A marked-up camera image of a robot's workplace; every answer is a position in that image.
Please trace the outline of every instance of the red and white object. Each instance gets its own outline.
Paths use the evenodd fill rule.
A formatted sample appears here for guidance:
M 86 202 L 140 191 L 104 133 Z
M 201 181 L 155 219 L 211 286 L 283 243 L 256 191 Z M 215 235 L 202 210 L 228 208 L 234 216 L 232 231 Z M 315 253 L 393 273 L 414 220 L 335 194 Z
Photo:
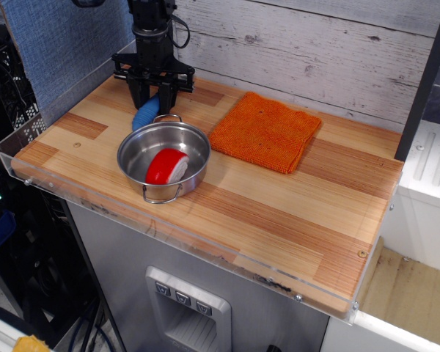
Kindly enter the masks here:
M 188 155 L 180 150 L 162 149 L 148 167 L 145 183 L 152 185 L 176 183 L 184 176 L 188 162 Z

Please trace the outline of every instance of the blue sponge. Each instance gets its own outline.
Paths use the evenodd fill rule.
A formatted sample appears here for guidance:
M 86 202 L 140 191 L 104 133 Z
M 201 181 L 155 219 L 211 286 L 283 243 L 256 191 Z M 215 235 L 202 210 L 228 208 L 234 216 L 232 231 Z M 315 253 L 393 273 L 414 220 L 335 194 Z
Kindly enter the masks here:
M 152 96 L 135 114 L 132 121 L 132 131 L 148 125 L 160 111 L 160 97 L 158 93 Z

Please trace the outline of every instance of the blue object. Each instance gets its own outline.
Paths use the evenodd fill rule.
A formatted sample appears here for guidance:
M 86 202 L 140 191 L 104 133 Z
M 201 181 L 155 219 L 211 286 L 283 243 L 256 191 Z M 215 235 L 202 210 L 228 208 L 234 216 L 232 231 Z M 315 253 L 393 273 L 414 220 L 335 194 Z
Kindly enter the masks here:
M 16 221 L 13 213 L 4 210 L 0 218 L 0 245 L 14 233 L 16 229 Z
M 112 76 L 133 41 L 127 0 L 81 9 L 71 0 L 0 0 L 47 126 Z
M 151 123 L 160 111 L 158 93 L 152 96 L 135 114 L 132 121 L 132 131 L 138 130 Z

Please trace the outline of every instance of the pot handle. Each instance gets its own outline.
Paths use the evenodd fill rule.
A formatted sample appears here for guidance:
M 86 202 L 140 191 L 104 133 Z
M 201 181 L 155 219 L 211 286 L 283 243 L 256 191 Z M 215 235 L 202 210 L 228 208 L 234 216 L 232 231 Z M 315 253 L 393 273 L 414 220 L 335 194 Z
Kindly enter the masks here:
M 179 116 L 179 115 L 176 115 L 176 114 L 165 114 L 165 115 L 158 115 L 157 117 L 155 117 L 155 118 L 153 119 L 152 123 L 154 123 L 157 119 L 161 119 L 162 117 L 168 117 L 168 116 L 178 118 L 178 119 L 179 119 L 179 122 L 182 122 L 182 121 L 183 121 L 183 119 L 181 119 L 181 116 Z
M 148 199 L 147 198 L 147 194 L 146 194 L 147 187 L 146 187 L 146 185 L 144 185 L 144 187 L 143 187 L 144 201 L 145 202 L 149 202 L 151 204 L 166 204 L 166 203 L 174 202 L 177 199 L 177 196 L 179 196 L 179 192 L 181 191 L 182 188 L 183 188 L 183 185 L 180 183 L 179 186 L 177 187 L 175 196 L 173 198 L 171 198 L 171 199 L 167 199 L 167 200 L 152 200 L 152 199 Z

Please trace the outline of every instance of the wood grain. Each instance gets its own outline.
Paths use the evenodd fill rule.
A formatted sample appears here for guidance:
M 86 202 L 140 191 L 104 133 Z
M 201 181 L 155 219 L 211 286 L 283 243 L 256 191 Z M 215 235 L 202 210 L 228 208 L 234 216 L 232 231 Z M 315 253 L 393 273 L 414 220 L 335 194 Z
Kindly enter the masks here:
M 201 79 L 196 86 L 179 94 L 172 112 L 209 133 L 244 92 Z M 323 126 L 294 173 L 213 151 L 194 191 L 151 205 L 117 166 L 136 112 L 128 95 L 125 82 L 110 78 L 24 148 L 17 171 L 161 241 L 271 276 L 273 288 L 345 317 L 366 266 L 358 253 L 371 252 L 402 168 L 390 156 L 397 134 L 306 109 Z M 82 122 L 94 138 L 82 133 Z
M 440 271 L 383 249 L 362 311 L 440 345 Z
M 177 15 L 199 77 L 401 132 L 440 0 L 185 1 Z

